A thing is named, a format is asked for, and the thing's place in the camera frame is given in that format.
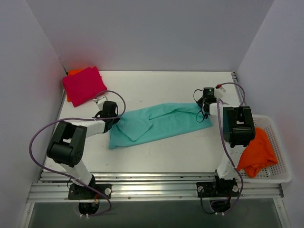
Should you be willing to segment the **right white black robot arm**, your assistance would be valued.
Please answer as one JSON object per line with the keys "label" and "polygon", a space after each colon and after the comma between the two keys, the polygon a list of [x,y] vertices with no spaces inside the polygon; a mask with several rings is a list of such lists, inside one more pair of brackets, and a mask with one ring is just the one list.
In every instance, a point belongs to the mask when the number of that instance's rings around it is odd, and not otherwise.
{"label": "right white black robot arm", "polygon": [[237,171],[237,153],[242,153],[255,138],[256,131],[251,108],[249,106],[231,106],[221,100],[222,91],[213,87],[199,90],[201,98],[196,100],[203,122],[211,117],[216,118],[219,134],[224,150],[220,165],[215,171],[218,180],[212,182],[211,190],[216,196],[222,196],[228,191],[225,181],[241,177]]}

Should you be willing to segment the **teal t shirt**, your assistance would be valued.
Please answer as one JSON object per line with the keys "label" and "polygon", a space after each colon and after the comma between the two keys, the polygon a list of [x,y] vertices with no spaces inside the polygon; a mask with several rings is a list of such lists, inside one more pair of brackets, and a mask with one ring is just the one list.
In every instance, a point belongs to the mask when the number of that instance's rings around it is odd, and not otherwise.
{"label": "teal t shirt", "polygon": [[130,147],[212,127],[194,103],[163,103],[126,112],[110,130],[108,149]]}

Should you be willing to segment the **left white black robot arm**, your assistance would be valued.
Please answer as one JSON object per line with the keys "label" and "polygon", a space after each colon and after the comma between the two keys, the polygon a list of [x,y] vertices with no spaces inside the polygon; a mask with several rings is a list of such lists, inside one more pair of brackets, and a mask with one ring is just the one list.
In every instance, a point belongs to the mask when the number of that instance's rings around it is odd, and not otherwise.
{"label": "left white black robot arm", "polygon": [[97,106],[99,112],[93,121],[59,122],[47,148],[47,157],[75,177],[73,183],[79,186],[84,199],[91,199],[96,193],[93,175],[82,161],[86,138],[107,133],[119,121],[116,102],[99,101]]}

